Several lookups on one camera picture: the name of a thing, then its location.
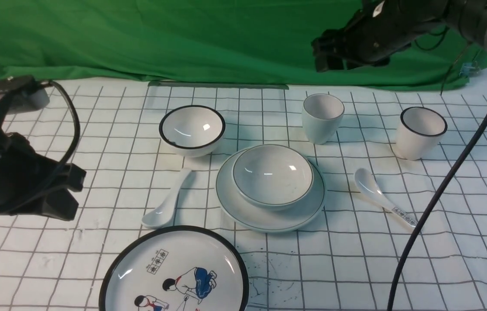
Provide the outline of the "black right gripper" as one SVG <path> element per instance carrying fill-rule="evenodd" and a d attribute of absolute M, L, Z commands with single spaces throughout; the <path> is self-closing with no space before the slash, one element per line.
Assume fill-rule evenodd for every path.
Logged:
<path fill-rule="evenodd" d="M 318 73 L 377 66 L 442 24 L 446 0 L 384 0 L 357 12 L 342 29 L 328 29 L 311 42 Z"/>

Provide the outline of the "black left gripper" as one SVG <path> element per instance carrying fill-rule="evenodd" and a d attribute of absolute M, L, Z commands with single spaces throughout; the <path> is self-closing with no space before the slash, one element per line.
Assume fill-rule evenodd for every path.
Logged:
<path fill-rule="evenodd" d="M 7 136 L 0 129 L 0 207 L 56 220 L 74 220 L 79 203 L 72 193 L 83 190 L 84 169 L 66 165 L 50 185 L 35 193 L 56 166 L 56 161 L 37 154 L 24 136 Z"/>

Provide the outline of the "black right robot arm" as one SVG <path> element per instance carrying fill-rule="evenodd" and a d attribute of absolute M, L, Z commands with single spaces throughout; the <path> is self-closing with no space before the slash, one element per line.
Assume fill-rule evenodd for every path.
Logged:
<path fill-rule="evenodd" d="M 378 0 L 311 42 L 315 69 L 386 66 L 393 54 L 443 25 L 487 52 L 487 0 Z"/>

